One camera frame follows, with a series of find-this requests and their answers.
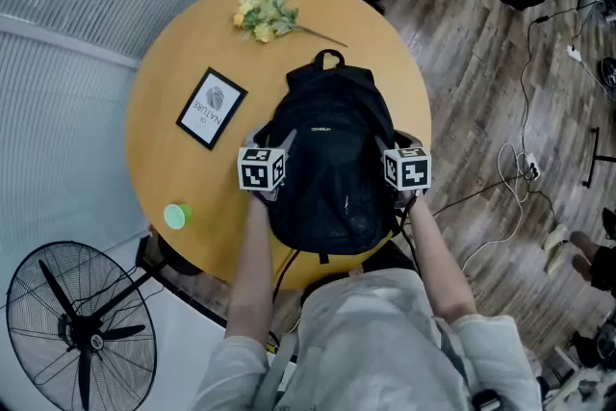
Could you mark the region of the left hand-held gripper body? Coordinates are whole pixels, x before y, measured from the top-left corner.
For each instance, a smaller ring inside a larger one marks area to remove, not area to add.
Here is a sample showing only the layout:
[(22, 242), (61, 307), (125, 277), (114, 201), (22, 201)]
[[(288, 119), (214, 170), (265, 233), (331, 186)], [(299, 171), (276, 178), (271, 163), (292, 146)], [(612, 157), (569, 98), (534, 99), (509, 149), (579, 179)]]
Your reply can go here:
[(239, 187), (263, 202), (275, 202), (286, 176), (287, 151), (250, 142), (238, 153)]

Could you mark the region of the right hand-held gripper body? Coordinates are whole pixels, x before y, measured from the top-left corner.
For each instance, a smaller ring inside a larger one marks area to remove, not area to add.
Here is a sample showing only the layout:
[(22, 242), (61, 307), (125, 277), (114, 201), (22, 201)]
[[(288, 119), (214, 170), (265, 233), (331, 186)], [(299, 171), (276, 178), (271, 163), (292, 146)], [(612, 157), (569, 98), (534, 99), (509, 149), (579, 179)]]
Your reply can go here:
[(383, 151), (384, 179), (397, 191), (427, 190), (431, 185), (431, 156), (421, 146)]

